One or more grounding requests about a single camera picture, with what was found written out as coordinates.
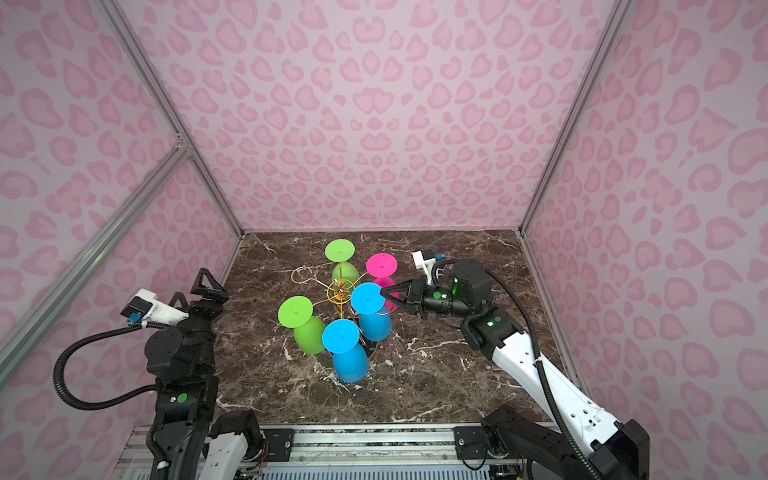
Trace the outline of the magenta wine glass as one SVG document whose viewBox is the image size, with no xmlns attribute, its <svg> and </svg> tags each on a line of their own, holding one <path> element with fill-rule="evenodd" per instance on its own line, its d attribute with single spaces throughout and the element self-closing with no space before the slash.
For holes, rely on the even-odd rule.
<svg viewBox="0 0 768 480">
<path fill-rule="evenodd" d="M 382 288 L 396 284 L 392 276 L 396 273 L 397 269 L 398 262 L 396 258 L 388 253 L 375 254 L 366 262 L 366 272 L 373 277 L 373 282 Z"/>
</svg>

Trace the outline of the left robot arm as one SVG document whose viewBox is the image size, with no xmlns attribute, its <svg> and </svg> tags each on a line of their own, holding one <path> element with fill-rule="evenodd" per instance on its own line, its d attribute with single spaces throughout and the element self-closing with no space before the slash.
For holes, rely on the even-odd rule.
<svg viewBox="0 0 768 480">
<path fill-rule="evenodd" d="M 155 377 L 154 419 L 145 437 L 153 457 L 152 479 L 236 479 L 245 461 L 262 462 L 269 447 L 255 413 L 214 418 L 219 378 L 215 373 L 213 321 L 229 293 L 205 268 L 187 302 L 180 292 L 169 304 L 148 292 L 143 326 L 158 331 L 145 344 L 147 371 Z"/>
</svg>

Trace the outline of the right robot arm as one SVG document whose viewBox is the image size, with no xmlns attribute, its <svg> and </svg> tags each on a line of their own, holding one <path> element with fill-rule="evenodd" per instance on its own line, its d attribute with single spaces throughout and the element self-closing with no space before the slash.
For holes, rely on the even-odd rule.
<svg viewBox="0 0 768 480">
<path fill-rule="evenodd" d="M 556 425 L 545 428 L 502 406 L 481 422 L 490 448 L 520 455 L 561 479 L 649 478 L 647 431 L 635 420 L 620 421 L 546 358 L 522 302 L 483 264 L 442 260 L 381 295 L 421 318 L 460 319 L 469 347 L 510 375 Z"/>
</svg>

